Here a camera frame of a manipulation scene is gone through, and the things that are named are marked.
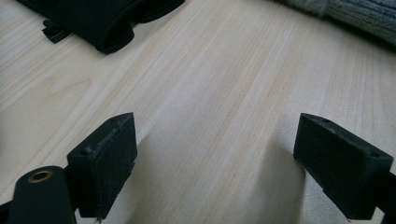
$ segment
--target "wood grain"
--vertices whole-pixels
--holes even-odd
[[[291,156],[303,112],[396,156],[395,51],[338,24],[188,0],[106,56],[75,35],[52,45],[42,20],[0,2],[0,203],[125,112],[138,157],[104,223],[348,223]]]

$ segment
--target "black bag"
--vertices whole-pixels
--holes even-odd
[[[134,38],[129,21],[154,21],[184,0],[18,0],[50,19],[44,34],[54,43],[73,32],[103,53],[122,49]]]

